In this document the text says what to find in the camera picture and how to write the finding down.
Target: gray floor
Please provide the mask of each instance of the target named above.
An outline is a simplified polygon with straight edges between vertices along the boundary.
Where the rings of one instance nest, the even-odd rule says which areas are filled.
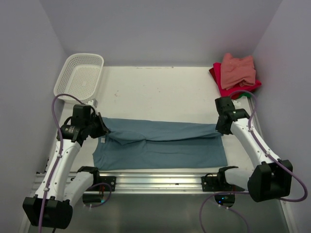
[[[69,227],[56,233],[201,233],[199,208],[206,195],[116,194],[107,204],[92,209],[76,207]],[[277,200],[255,203],[249,196],[236,196],[235,210],[243,214],[252,233],[287,233]],[[231,211],[207,202],[203,221],[208,233],[245,233],[243,220]],[[30,227],[29,233],[36,233]]]

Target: basket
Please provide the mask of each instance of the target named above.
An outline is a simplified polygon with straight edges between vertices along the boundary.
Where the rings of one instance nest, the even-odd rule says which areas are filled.
[[[104,59],[91,53],[71,55],[58,76],[54,87],[54,95],[70,94],[83,103],[95,99],[100,77],[102,76]],[[68,103],[77,103],[68,96],[60,96]]]

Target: folded blue fabric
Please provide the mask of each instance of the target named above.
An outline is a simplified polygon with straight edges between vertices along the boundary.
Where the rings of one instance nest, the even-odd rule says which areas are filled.
[[[93,153],[100,170],[227,166],[215,124],[103,117],[110,134]]]

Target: white table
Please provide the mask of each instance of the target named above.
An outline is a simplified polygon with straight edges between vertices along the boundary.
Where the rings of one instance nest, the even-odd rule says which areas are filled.
[[[217,123],[214,100],[220,97],[209,73],[210,67],[104,67],[97,110],[110,118]],[[250,113],[246,97],[235,103]],[[60,124],[72,114],[72,104],[65,104]],[[253,170],[244,148],[233,135],[222,137],[229,166]],[[71,172],[81,166],[94,166],[92,154],[98,140],[83,143]],[[215,168],[140,169],[124,172],[217,172]]]

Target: red cloth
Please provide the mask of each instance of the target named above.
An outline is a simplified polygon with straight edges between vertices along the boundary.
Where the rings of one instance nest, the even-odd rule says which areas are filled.
[[[235,58],[230,53],[226,53],[221,67],[222,89],[229,90],[235,84],[240,86],[255,85],[256,71],[252,56]]]
[[[231,88],[229,90],[222,89],[221,79],[220,79],[221,63],[214,63],[213,66],[214,66],[214,68],[210,69],[209,72],[213,76],[214,80],[216,80],[216,84],[218,86],[220,95],[222,97],[230,96],[230,94],[232,92],[238,91],[238,90],[254,91],[255,89],[257,89],[258,87],[261,86],[261,82],[256,80],[254,86],[240,86],[239,84],[236,84],[233,86],[233,88]],[[240,94],[242,94],[242,93],[234,94],[231,98],[236,100],[240,96]]]

